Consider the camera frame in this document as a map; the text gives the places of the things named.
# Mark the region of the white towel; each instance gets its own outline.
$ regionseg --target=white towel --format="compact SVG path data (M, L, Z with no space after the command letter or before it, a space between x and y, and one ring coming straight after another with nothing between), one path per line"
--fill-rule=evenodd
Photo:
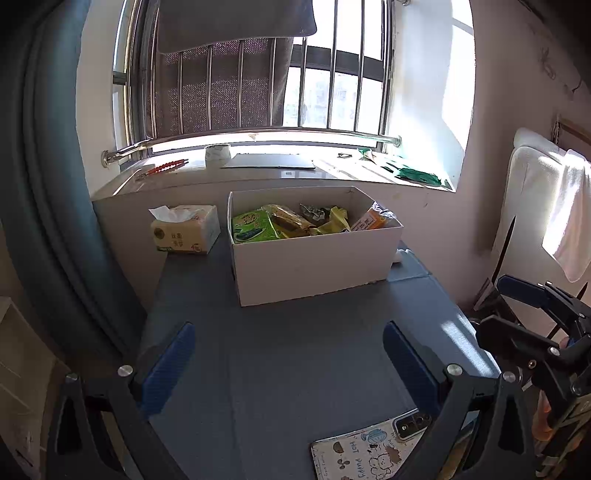
M542 247L569 282L579 280L591 261L591 164L574 150L564 157Z

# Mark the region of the white wall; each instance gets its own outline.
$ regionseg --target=white wall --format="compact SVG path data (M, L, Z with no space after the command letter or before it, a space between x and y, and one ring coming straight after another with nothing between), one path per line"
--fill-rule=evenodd
M119 174L104 168L103 150L115 149L113 54L124 0L92 0L82 31L76 79L76 130L90 195Z
M469 0L394 2L395 62L388 129L411 165L457 187L475 87Z
M428 10L437 3L413 0L405 8ZM586 86L572 94L576 74L538 19L518 0L471 3L476 46L475 104L457 192L361 185L376 200L395 210L405 225L403 240L460 304L473 299L491 271L490 250L515 131L527 127L549 137L556 113L591 129ZM546 48L550 49L549 57L543 64L542 52ZM548 76L548 65L556 71L554 79ZM265 185L243 182L241 186L226 183L178 187L95 203L105 234L145 305L151 304L163 262L154 256L146 208L208 199L223 205L228 190L253 187Z

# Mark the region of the white cabinet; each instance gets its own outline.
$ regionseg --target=white cabinet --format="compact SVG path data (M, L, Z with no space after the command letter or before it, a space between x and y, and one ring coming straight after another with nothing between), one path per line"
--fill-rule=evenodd
M0 436L32 478L40 477L41 424L56 361L11 299L0 297Z

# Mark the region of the metal screw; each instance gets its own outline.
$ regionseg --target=metal screw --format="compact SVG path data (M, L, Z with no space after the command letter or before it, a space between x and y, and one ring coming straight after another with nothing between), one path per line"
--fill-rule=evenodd
M503 372L503 379L506 382L513 383L515 380L517 380L517 377L513 372Z
M449 364L447 366L447 373L453 375L454 377L458 377L463 373L463 371L464 370L462 370L462 367L460 367L458 364Z
M120 377L128 377L133 372L134 372L134 367L132 367L131 365L121 365L117 369L117 375L119 375Z

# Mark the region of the window sill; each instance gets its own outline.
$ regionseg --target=window sill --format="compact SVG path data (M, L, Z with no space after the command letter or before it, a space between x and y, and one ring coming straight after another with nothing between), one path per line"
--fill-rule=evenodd
M150 157L143 164L135 165L118 175L115 179L98 190L92 200L100 200L115 195L125 195L139 191L160 190L192 184L223 183L229 181L248 180L336 180L336 181L366 181L369 183L386 183L414 186L432 190L454 192L453 188L434 187L418 182L395 177L371 160L364 159L354 148L339 147L311 147L306 145L249 145L232 147L235 153L297 153L306 155L314 161L314 170L294 170L289 168L206 168L203 148L161 154ZM338 158L338 153L350 154L351 158ZM186 158L189 163L178 170L169 173L156 174L145 180L136 181L142 172L163 165L167 162ZM433 171L432 168L415 168ZM442 179L449 181L447 174L436 172Z

